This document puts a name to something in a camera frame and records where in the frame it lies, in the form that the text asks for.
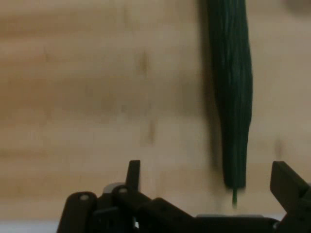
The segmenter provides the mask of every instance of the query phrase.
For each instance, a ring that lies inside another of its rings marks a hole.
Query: wooden table
[[[131,159],[146,195],[192,215],[281,213],[272,161],[311,180],[310,6],[247,4],[254,110],[234,210],[196,1],[3,1],[0,219],[58,219],[72,192],[124,181]]]

